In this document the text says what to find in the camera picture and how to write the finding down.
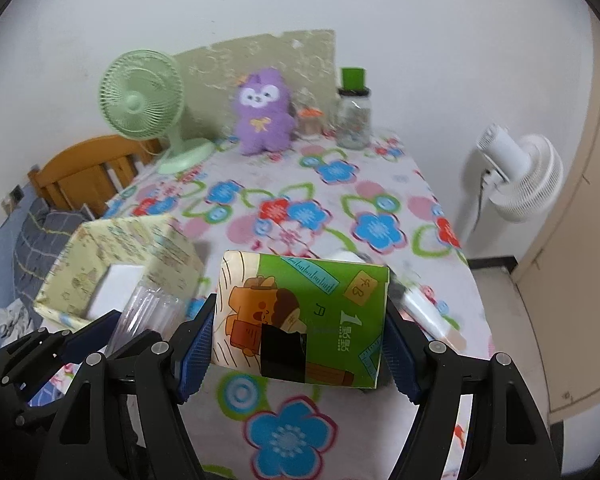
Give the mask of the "yellow patterned storage box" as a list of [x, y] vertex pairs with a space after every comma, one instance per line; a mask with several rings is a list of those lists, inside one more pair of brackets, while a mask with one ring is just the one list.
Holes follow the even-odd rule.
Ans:
[[112, 266], [140, 269], [142, 282], [183, 300], [194, 296], [204, 270], [170, 214], [85, 222], [50, 268], [33, 309], [69, 330], [87, 326], [92, 296]]

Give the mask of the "clear plastic bag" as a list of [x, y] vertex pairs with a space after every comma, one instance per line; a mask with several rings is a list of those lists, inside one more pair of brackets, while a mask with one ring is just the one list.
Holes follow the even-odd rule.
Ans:
[[158, 333], [169, 340], [184, 321], [188, 303], [163, 288], [140, 283], [125, 305], [105, 354], [112, 356], [145, 330]]

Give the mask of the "grey plaid pillow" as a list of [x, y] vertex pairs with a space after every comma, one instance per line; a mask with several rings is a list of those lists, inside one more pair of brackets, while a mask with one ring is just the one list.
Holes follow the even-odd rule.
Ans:
[[44, 198], [31, 204], [16, 238], [12, 270], [16, 297], [32, 308], [44, 280], [76, 229], [87, 220], [81, 211], [50, 208]]

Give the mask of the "wooden bed headboard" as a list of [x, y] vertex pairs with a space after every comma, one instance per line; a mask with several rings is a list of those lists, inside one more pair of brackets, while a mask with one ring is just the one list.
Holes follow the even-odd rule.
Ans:
[[78, 210], [83, 205], [96, 218], [107, 210], [117, 194], [114, 172], [122, 188], [138, 175], [134, 159], [149, 164], [163, 152], [157, 140], [132, 141], [122, 136], [98, 136], [66, 148], [42, 169], [32, 168], [29, 181], [38, 197], [60, 210]]

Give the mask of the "green desk fan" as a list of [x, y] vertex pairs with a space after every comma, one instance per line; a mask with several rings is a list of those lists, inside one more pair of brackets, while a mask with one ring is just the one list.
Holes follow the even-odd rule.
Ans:
[[211, 141], [183, 136], [184, 81], [171, 55], [140, 49], [118, 56], [102, 75], [98, 105], [106, 123], [125, 139], [169, 141], [159, 174], [189, 170], [214, 152]]

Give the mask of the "white standing fan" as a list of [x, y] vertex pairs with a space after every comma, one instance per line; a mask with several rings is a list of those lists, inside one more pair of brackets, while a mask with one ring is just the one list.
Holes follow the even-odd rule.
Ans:
[[492, 124], [479, 136], [477, 152], [486, 162], [480, 174], [474, 223], [460, 240], [470, 240], [483, 209], [490, 205], [509, 223], [524, 223], [545, 214], [558, 199], [564, 164], [550, 139], [528, 134], [516, 140], [508, 130]]

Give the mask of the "floral tablecloth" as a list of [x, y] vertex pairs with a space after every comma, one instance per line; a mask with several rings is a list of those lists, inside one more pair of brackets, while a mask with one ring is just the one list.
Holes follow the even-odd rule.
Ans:
[[[230, 248], [304, 258], [350, 250], [385, 264], [417, 287], [477, 358], [492, 354], [477, 284], [451, 223], [398, 138], [375, 138], [362, 151], [326, 139], [298, 141], [283, 153], [244, 156], [220, 143], [202, 165], [163, 177], [143, 171], [108, 204], [109, 217], [172, 214], [206, 266], [197, 296], [225, 288], [222, 253]], [[325, 479], [385, 479], [406, 440], [416, 408], [382, 378], [374, 390], [288, 385], [211, 367], [182, 408], [204, 470], [251, 479], [266, 445], [244, 437], [247, 419], [310, 400], [336, 425], [321, 452]]]

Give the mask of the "purple plush toy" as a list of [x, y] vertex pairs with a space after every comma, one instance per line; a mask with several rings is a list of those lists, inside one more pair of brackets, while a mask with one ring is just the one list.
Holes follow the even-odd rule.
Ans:
[[238, 84], [234, 110], [234, 135], [239, 140], [240, 154], [290, 149], [296, 120], [290, 112], [291, 92], [277, 68], [262, 68]]

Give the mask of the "cotton swab container orange lid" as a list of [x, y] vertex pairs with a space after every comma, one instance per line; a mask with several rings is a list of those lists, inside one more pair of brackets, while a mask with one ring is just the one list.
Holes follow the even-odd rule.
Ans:
[[300, 136], [310, 138], [323, 131], [324, 113], [316, 107], [301, 107], [297, 113]]

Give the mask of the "glass jar with green lid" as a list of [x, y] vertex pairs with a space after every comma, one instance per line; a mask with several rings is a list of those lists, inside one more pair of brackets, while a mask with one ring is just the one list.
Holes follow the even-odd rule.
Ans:
[[343, 67], [335, 108], [336, 141], [342, 148], [364, 150], [372, 132], [370, 89], [366, 87], [365, 70]]

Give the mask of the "beige patterned board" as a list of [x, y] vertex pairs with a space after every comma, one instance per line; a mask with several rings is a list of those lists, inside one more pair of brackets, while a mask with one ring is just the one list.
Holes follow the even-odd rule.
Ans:
[[227, 138], [237, 119], [234, 101], [248, 84], [263, 84], [274, 68], [290, 91], [290, 110], [327, 110], [336, 96], [336, 34], [307, 29], [217, 42], [174, 56], [183, 79], [185, 139]]

